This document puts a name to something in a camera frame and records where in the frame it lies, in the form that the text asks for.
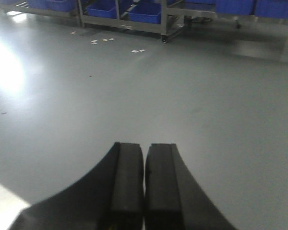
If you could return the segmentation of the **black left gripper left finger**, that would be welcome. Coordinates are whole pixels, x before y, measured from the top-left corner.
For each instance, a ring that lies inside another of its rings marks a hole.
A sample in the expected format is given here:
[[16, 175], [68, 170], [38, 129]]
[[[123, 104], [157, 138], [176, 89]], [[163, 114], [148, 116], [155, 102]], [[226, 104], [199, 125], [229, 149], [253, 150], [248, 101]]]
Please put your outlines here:
[[22, 210], [11, 230], [140, 230], [144, 161], [139, 144], [113, 144], [85, 176]]

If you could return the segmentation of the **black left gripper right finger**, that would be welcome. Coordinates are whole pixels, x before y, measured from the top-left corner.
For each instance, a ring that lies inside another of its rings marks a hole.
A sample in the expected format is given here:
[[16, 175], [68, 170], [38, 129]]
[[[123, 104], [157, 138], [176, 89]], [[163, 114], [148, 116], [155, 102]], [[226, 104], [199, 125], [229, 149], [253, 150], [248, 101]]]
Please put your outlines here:
[[176, 144], [155, 143], [145, 165], [147, 230], [233, 230], [192, 176]]

